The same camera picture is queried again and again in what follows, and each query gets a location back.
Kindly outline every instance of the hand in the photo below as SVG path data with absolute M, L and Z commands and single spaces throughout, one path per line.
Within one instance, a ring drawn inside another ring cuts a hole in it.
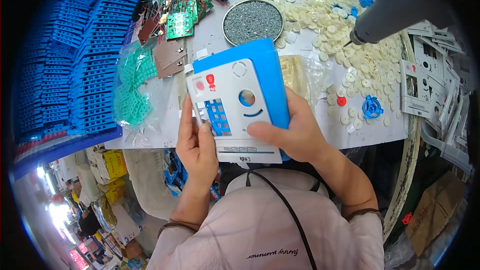
M 290 124 L 281 129 L 269 123 L 256 122 L 248 126 L 248 134 L 265 143 L 279 147 L 298 162 L 313 164 L 328 154 L 330 145 L 318 127 L 307 100 L 285 87 Z
M 209 123 L 199 129 L 192 120 L 192 100 L 188 94 L 183 100 L 176 152 L 188 172 L 187 180 L 210 188 L 219 172 L 215 140 Z

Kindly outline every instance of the left hand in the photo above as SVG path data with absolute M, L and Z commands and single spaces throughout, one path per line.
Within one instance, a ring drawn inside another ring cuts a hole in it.
M 183 100 L 176 152 L 188 172 L 187 181 L 210 188 L 219 172 L 215 140 L 210 123 L 204 123 L 199 129 L 192 120 L 189 94 Z

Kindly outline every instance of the circular hole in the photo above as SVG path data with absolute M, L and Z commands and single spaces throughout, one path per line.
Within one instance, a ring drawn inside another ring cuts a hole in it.
M 250 90 L 243 90 L 238 95 L 238 100 L 243 106 L 250 107 L 255 103 L 255 95 Z

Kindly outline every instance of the pink shirt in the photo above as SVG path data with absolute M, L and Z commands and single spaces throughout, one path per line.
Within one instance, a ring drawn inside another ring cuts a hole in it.
M 258 171 L 285 196 L 303 227 L 318 269 L 383 269 L 382 223 L 375 213 L 348 222 L 315 178 L 281 169 Z M 297 225 L 262 180 L 234 179 L 197 233 L 166 228 L 147 269 L 311 269 Z

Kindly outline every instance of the wire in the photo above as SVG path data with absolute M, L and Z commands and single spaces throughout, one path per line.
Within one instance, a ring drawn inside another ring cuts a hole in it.
M 293 217 L 293 221 L 295 221 L 295 224 L 297 225 L 297 228 L 298 228 L 298 231 L 300 232 L 300 237 L 303 241 L 303 245 L 305 246 L 305 250 L 307 251 L 307 255 L 308 255 L 308 259 L 310 260 L 310 265 L 311 265 L 311 268 L 313 270 L 317 270 L 317 264 L 315 263 L 315 259 L 314 259 L 314 256 L 312 255 L 312 251 L 310 249 L 310 246 L 308 244 L 308 241 L 307 241 L 307 236 L 305 235 L 305 232 L 303 231 L 303 228 L 302 228 L 302 225 L 300 224 L 300 221 L 299 219 L 297 218 L 297 215 L 295 214 L 295 212 L 293 211 L 292 207 L 290 206 L 290 203 L 287 201 L 287 199 L 282 195 L 282 193 L 280 193 L 279 189 L 277 189 L 277 187 L 275 187 L 273 185 L 273 183 L 271 183 L 267 178 L 265 178 L 263 175 L 257 173 L 257 172 L 253 172 L 253 171 L 248 171 L 248 173 L 251 173 L 251 174 L 255 174 L 256 176 L 260 177 L 261 179 L 263 179 L 265 181 L 265 183 L 267 183 L 272 189 L 273 191 L 275 191 L 275 193 L 280 197 L 280 199 L 283 201 L 283 203 L 285 203 L 285 206 L 286 208 L 288 209 L 288 211 L 290 212 L 290 214 L 292 215 Z

